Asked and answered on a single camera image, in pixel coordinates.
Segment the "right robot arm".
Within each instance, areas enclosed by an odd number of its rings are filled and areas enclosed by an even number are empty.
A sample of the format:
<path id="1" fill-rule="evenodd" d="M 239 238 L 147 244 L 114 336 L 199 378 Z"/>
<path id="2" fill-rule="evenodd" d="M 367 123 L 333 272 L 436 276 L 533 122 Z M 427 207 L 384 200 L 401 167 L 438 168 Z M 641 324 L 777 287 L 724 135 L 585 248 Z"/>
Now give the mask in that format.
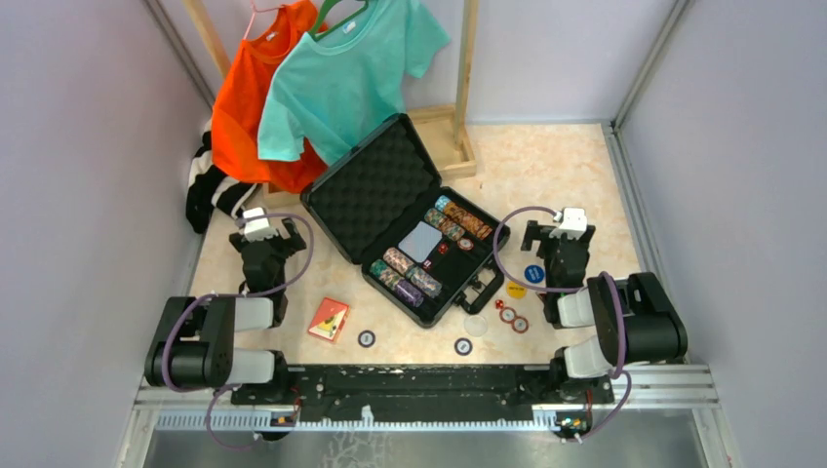
<path id="1" fill-rule="evenodd" d="M 545 287 L 553 290 L 538 294 L 546 322 L 556 330 L 595 328 L 584 341 L 556 351 L 550 362 L 549 388 L 562 402 L 575 401 L 588 380 L 613 375 L 619 366 L 681 360 L 689 348 L 683 321 L 654 273 L 619 280 L 586 276 L 595 231 L 588 225 L 575 239 L 530 220 L 521 245 L 528 251 L 539 244 Z"/>

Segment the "black poker set case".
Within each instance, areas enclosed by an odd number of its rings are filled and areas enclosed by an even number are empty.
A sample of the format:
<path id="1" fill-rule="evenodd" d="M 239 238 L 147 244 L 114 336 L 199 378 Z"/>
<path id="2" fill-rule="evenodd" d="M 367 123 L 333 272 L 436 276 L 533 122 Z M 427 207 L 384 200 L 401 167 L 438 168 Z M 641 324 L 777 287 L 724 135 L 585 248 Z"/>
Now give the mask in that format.
<path id="1" fill-rule="evenodd" d="M 440 254 L 440 243 L 427 257 L 431 268 L 424 269 L 443 285 L 442 291 L 436 298 L 422 292 L 422 304 L 413 308 L 375 278 L 370 267 L 387 249 L 398 249 L 420 221 L 425 222 L 425 213 L 436 209 L 440 196 L 480 218 L 492 228 L 492 234 L 479 240 L 463 228 L 462 238 L 474 243 L 471 251 L 462 250 L 443 234 L 441 243 L 449 246 L 448 251 Z M 444 185 L 412 120 L 404 113 L 385 119 L 305 188 L 300 200 L 341 255 L 360 267 L 365 281 L 422 328 L 433 327 L 453 306 L 469 315 L 480 313 L 504 283 L 493 256 L 507 243 L 509 228 L 501 227 L 493 215 Z"/>

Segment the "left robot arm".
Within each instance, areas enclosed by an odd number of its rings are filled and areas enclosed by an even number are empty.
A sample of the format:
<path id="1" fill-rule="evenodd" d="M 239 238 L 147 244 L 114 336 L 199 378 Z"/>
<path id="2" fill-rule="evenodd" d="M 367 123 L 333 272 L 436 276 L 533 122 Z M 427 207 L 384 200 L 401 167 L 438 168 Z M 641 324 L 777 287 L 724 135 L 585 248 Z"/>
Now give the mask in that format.
<path id="1" fill-rule="evenodd" d="M 242 284 L 236 293 L 209 292 L 171 296 L 144 360 L 143 377 L 151 386 L 176 392 L 253 384 L 270 404 L 285 401 L 293 389 L 291 375 L 277 368 L 270 351 L 238 350 L 235 334 L 282 325 L 287 312 L 286 289 L 301 278 L 309 265 L 294 276 L 286 263 L 300 252 L 311 254 L 314 235 L 299 234 L 304 217 L 282 214 L 281 229 L 269 214 L 244 215 L 228 241 L 242 261 Z"/>

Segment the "red playing card box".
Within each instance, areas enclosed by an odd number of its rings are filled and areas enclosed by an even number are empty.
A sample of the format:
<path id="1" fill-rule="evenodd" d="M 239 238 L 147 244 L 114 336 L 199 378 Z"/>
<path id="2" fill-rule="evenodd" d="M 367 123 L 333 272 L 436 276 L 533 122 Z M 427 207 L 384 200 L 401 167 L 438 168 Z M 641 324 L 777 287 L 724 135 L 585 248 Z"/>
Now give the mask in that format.
<path id="1" fill-rule="evenodd" d="M 336 343 L 350 313 L 350 306 L 325 297 L 313 316 L 307 333 L 315 338 Z"/>

